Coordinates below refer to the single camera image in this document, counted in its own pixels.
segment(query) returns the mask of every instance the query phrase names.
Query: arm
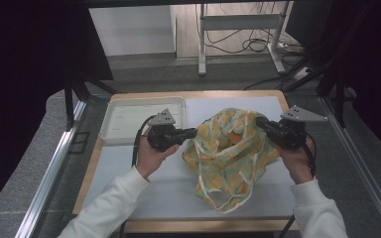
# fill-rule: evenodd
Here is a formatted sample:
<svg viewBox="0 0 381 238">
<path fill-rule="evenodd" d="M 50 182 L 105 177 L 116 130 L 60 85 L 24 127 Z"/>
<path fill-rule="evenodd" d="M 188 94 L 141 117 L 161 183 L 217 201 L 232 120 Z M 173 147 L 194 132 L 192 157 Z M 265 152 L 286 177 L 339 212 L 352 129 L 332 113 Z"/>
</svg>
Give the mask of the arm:
<svg viewBox="0 0 381 238">
<path fill-rule="evenodd" d="M 126 175 L 117 177 L 73 219 L 61 233 L 62 237 L 108 237 L 134 211 L 141 192 L 149 185 L 148 176 L 156 171 L 178 145 L 159 153 L 142 137 L 138 164 Z"/>
<path fill-rule="evenodd" d="M 313 141 L 307 139 L 306 143 L 312 151 Z M 302 237 L 347 237 L 342 215 L 335 201 L 323 195 L 318 181 L 311 175 L 305 151 L 302 148 L 288 151 L 271 144 L 280 152 L 290 177 L 296 183 L 291 190 L 296 200 L 294 214 Z"/>
</svg>

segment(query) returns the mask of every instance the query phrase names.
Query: hand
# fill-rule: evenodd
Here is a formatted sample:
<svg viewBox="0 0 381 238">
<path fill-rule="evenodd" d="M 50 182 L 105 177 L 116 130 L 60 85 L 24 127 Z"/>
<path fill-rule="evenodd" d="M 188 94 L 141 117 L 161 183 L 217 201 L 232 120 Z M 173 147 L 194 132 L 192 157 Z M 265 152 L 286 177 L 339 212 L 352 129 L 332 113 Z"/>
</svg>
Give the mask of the hand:
<svg viewBox="0 0 381 238">
<path fill-rule="evenodd" d="M 179 145 L 173 145 L 165 152 L 159 152 L 152 148 L 147 140 L 150 129 L 151 127 L 141 136 L 138 147 L 138 163 L 136 169 L 144 179 L 147 179 L 150 174 L 160 167 L 166 157 L 174 154 L 179 148 Z"/>
<path fill-rule="evenodd" d="M 283 158 L 284 165 L 290 172 L 290 177 L 296 184 L 314 179 L 309 166 L 309 157 L 303 148 L 298 148 L 294 151 L 284 150 L 274 142 L 270 141 L 270 143 L 280 153 L 281 158 Z M 312 154 L 314 154 L 315 148 L 312 139 L 307 138 L 306 144 L 312 151 Z"/>
</svg>

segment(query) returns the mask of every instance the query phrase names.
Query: yellow and green fabric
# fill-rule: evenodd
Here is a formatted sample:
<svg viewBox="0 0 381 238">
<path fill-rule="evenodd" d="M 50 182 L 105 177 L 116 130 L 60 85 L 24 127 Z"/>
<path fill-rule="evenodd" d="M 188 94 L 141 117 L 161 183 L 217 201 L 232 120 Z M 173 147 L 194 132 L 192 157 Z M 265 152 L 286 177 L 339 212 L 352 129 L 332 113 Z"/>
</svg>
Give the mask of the yellow and green fabric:
<svg viewBox="0 0 381 238">
<path fill-rule="evenodd" d="M 279 157 L 255 124 L 259 116 L 264 115 L 223 109 L 197 127 L 184 150 L 184 161 L 198 177 L 195 195 L 223 213 L 246 202 L 266 165 Z"/>
</svg>

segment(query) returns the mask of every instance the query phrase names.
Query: wooden floor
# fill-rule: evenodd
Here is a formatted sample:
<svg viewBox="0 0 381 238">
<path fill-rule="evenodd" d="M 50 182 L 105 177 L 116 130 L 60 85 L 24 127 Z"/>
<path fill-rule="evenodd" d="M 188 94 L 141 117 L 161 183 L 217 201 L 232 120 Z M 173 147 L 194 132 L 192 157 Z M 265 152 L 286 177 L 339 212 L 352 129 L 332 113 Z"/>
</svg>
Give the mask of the wooden floor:
<svg viewBox="0 0 381 238">
<path fill-rule="evenodd" d="M 265 3 L 222 3 L 207 4 L 205 7 L 205 15 L 223 16 L 223 15 L 253 15 L 253 14 L 271 14 L 280 13 L 285 2 L 265 2 Z M 292 3 L 290 3 L 288 13 L 291 11 Z M 200 5 L 176 5 L 172 6 L 172 13 L 176 16 L 177 29 L 177 58 L 195 58 L 199 49 L 199 12 Z M 224 41 L 220 41 L 230 36 L 236 31 L 210 31 L 205 35 L 205 43 L 215 46 L 228 52 L 236 53 L 242 51 L 242 44 L 250 39 L 264 39 L 268 41 L 268 29 L 262 30 L 244 30 L 240 31 Z M 287 35 L 284 31 L 280 37 L 280 41 L 286 43 L 296 43 L 296 41 Z M 252 44 L 252 49 L 259 51 L 265 48 L 263 44 Z M 267 54 L 268 50 L 262 53 L 244 51 L 241 53 L 231 54 L 212 47 L 206 47 L 207 56 L 233 56 L 233 55 L 256 55 Z"/>
</svg>

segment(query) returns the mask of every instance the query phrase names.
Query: white wall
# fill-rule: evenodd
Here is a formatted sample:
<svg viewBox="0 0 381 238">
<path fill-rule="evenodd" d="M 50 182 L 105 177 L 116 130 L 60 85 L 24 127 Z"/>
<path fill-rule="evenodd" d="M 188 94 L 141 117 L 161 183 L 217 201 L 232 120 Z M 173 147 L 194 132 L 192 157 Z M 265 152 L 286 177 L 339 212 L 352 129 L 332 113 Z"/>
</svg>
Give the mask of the white wall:
<svg viewBox="0 0 381 238">
<path fill-rule="evenodd" d="M 107 56 L 173 53 L 170 6 L 89 10 Z"/>
</svg>

